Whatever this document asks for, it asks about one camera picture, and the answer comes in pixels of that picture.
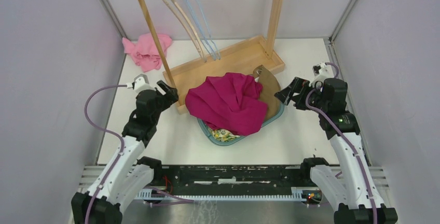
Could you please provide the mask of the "brown skirt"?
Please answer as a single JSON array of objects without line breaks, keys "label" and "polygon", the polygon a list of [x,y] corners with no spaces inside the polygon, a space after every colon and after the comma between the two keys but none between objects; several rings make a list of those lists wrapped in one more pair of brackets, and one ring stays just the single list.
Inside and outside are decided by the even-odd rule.
[{"label": "brown skirt", "polygon": [[263,86],[258,100],[267,104],[267,112],[264,120],[266,122],[274,117],[279,111],[280,101],[274,96],[274,94],[280,91],[281,87],[273,73],[263,65],[260,65],[253,70],[253,77],[256,82],[259,82]]}]

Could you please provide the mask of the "magenta cloth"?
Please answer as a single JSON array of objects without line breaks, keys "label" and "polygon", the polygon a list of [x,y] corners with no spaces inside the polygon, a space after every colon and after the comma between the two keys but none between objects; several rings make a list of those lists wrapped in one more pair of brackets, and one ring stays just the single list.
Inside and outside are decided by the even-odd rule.
[{"label": "magenta cloth", "polygon": [[188,90],[185,105],[192,116],[214,130],[248,136],[258,132],[265,121],[268,105],[259,100],[262,90],[263,85],[251,75],[208,76],[200,86]]}]

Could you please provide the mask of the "wooden clothes rack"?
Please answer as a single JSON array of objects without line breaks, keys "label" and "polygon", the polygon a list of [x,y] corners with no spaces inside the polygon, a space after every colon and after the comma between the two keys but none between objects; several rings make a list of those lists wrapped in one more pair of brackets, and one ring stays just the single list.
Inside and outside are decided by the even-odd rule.
[{"label": "wooden clothes rack", "polygon": [[221,76],[227,72],[250,74],[259,65],[264,65],[274,74],[282,72],[285,68],[285,63],[274,50],[283,0],[272,0],[266,37],[258,35],[225,47],[219,50],[220,60],[214,61],[208,56],[204,62],[199,56],[174,68],[168,66],[145,0],[138,0],[138,3],[159,51],[165,69],[163,76],[168,84],[178,90],[179,101],[176,103],[176,109],[179,114],[187,113],[185,97],[188,90],[201,85],[208,76]]}]

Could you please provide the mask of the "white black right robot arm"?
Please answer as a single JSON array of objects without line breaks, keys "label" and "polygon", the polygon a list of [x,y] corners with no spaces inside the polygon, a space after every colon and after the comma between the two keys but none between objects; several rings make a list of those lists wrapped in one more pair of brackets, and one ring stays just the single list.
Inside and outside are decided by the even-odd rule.
[{"label": "white black right robot arm", "polygon": [[311,83],[295,77],[275,97],[283,104],[319,115],[321,129],[330,142],[341,169],[343,182],[323,158],[304,159],[300,181],[317,185],[334,210],[334,223],[397,223],[394,208],[387,207],[368,168],[356,117],[346,102],[348,84],[338,78]]}]

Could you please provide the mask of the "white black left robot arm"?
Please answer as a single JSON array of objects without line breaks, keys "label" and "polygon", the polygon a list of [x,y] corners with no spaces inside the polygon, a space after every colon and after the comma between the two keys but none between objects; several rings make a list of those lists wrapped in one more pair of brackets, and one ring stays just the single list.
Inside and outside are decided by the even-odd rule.
[{"label": "white black left robot arm", "polygon": [[72,197],[74,223],[121,223],[137,194],[148,184],[157,186],[162,182],[161,169],[138,162],[157,131],[161,113],[178,101],[176,88],[162,80],[157,86],[151,87],[142,78],[124,85],[137,92],[136,108],[122,133],[116,134],[120,144],[101,174],[86,192]]}]

